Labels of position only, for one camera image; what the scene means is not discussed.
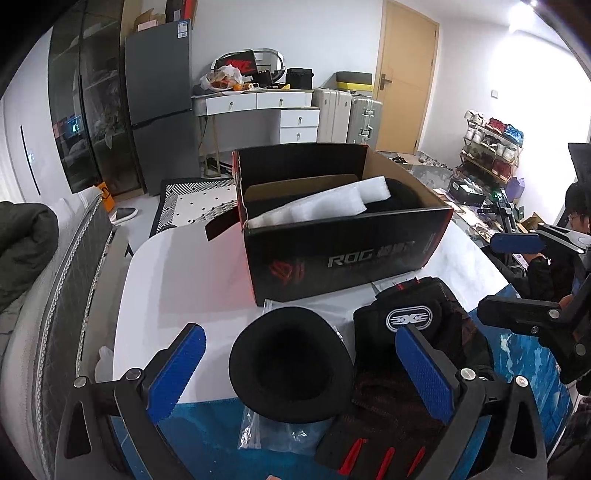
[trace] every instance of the plastic bag of food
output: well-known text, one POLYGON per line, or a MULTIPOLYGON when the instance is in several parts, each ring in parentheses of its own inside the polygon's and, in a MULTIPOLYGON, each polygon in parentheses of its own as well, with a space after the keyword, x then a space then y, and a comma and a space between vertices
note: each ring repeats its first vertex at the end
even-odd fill
POLYGON ((244 85, 244 77, 240 70, 232 65, 219 67, 215 72, 208 72, 201 77, 200 82, 203 90, 229 90, 231 88, 241 90, 244 85))

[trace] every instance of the door handle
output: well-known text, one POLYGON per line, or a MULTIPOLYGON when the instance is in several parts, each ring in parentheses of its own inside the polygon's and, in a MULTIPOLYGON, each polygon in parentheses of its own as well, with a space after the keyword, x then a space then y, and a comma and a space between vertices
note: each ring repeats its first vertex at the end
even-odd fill
POLYGON ((380 78, 380 80, 379 80, 379 89, 380 89, 380 90, 383 90, 383 89, 384 89, 384 86, 385 86, 387 83, 392 83, 392 80, 388 80, 388 79, 386 78, 386 74, 385 74, 385 73, 383 73, 383 74, 382 74, 382 76, 381 76, 381 78, 380 78))

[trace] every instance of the silver suitcase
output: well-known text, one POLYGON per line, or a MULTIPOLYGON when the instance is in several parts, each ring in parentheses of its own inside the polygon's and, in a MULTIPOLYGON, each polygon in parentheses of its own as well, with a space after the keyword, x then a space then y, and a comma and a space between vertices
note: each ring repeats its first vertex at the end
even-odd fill
POLYGON ((375 150, 381 121, 382 102, 354 95, 351 100, 347 143, 369 145, 375 150))

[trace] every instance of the black box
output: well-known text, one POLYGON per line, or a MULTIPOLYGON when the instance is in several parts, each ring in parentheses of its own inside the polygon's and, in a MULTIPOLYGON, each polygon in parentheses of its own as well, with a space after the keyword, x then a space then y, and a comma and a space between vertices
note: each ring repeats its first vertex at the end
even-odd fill
POLYGON ((465 181, 453 176, 449 182, 449 188, 447 191, 460 205, 470 207, 482 207, 486 198, 482 193, 472 190, 465 181))
POLYGON ((290 301, 418 270, 437 248, 453 209, 366 145, 284 144, 233 154, 239 221, 257 305, 290 301), (385 176, 423 207, 250 229, 249 218, 336 186, 385 176))
POLYGON ((312 69, 287 69, 285 83, 298 90, 312 90, 312 69))

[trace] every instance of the white table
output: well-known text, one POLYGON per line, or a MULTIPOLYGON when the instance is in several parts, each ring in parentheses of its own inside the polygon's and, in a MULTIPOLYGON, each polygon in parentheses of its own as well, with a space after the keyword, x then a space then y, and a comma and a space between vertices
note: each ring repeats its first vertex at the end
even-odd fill
POLYGON ((313 90, 247 90, 238 95, 235 92, 214 93, 193 96, 193 112, 199 122, 199 155, 207 156, 214 152, 219 173, 220 152, 230 152, 237 148, 257 145, 277 145, 284 143, 314 143, 317 139, 320 110, 312 107, 313 90), (270 118, 243 116, 239 114, 232 122, 233 115, 227 113, 267 111, 274 113, 270 118), (222 115, 226 120, 218 128, 217 118, 222 115), (206 138, 206 117, 211 118, 213 145, 208 145, 206 138), (265 141, 261 141, 260 130, 265 141))
MULTIPOLYGON (((396 277, 394 282, 415 276, 441 278, 467 312, 507 285, 453 222, 427 266, 396 277)), ((384 280, 378 288, 391 285, 392 279, 384 280)), ((371 285, 364 285, 299 304, 338 306, 348 313, 341 323, 350 324, 353 311, 374 299, 371 285)), ((230 350, 240 332, 261 312, 252 295, 239 225, 211 242, 202 222, 159 233, 135 253, 129 267, 119 309, 113 377, 118 379, 129 368, 146 366, 188 322, 194 322, 205 329, 206 353, 180 403, 233 398, 236 395, 228 376, 230 350)))

